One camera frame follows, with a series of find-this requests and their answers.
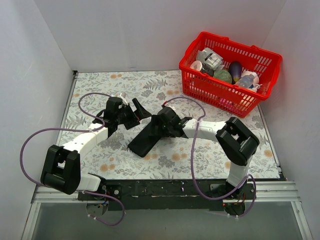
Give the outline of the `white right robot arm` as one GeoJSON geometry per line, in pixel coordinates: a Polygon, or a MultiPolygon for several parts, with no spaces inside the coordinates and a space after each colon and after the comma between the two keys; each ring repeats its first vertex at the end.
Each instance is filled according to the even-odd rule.
{"type": "Polygon", "coordinates": [[[164,107],[151,117],[151,135],[159,138],[197,138],[217,142],[230,160],[226,192],[237,199],[245,192],[244,180],[253,155],[260,144],[254,135],[237,117],[227,121],[201,121],[192,117],[179,117],[170,107],[164,107]]]}

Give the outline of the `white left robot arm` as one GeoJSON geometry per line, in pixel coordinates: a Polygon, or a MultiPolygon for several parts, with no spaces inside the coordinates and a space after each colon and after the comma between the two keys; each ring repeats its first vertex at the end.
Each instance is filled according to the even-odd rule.
{"type": "Polygon", "coordinates": [[[52,145],[47,150],[40,182],[67,195],[89,191],[95,200],[106,196],[106,187],[100,176],[81,171],[81,159],[102,141],[108,139],[119,125],[129,130],[151,116],[139,101],[132,100],[136,110],[122,97],[110,97],[105,109],[92,121],[88,130],[62,146],[52,145]]]}

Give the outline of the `black zippered tool case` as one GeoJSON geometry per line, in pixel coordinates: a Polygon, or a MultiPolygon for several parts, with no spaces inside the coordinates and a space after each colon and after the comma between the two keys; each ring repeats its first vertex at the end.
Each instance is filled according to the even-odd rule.
{"type": "Polygon", "coordinates": [[[139,157],[145,157],[165,135],[163,121],[159,115],[152,115],[150,122],[128,144],[128,148],[139,157]]]}

